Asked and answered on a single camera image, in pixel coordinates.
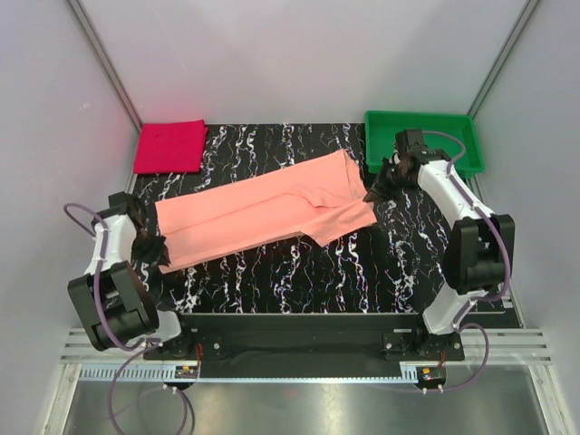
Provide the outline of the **peach t shirt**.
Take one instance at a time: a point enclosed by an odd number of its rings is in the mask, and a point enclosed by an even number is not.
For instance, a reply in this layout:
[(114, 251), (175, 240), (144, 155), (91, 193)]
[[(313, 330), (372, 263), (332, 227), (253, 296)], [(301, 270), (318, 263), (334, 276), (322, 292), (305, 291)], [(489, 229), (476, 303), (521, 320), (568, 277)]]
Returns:
[(157, 202), (168, 274), (291, 237), (324, 247), (375, 223), (359, 167), (345, 150)]

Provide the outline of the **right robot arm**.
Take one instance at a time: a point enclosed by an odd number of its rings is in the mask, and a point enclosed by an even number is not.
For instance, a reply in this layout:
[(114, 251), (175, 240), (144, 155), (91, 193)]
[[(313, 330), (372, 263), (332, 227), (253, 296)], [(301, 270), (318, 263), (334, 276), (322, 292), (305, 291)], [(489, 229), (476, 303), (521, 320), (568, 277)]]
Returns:
[(385, 351), (435, 360), (456, 343), (461, 322), (477, 303), (496, 302), (508, 291), (516, 227), (510, 215), (495, 213), (476, 197), (455, 170), (456, 159), (427, 145), (428, 134), (421, 129), (396, 133), (395, 153), (383, 159), (364, 200), (389, 200), (403, 188), (421, 189), (449, 224), (441, 289), (411, 332)]

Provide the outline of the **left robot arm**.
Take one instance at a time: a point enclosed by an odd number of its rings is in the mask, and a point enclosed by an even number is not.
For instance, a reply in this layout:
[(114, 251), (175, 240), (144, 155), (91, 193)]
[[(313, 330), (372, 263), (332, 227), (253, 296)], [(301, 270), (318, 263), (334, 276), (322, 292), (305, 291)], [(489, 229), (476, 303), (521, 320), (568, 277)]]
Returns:
[(158, 271), (169, 265), (165, 237), (147, 229), (147, 211), (127, 192), (109, 196), (99, 212), (78, 204), (63, 206), (65, 215), (87, 232), (92, 258), (67, 291), (94, 349), (131, 352), (147, 341), (158, 342), (178, 359), (195, 350), (196, 337), (183, 329), (174, 312), (159, 311), (133, 268), (139, 261)]

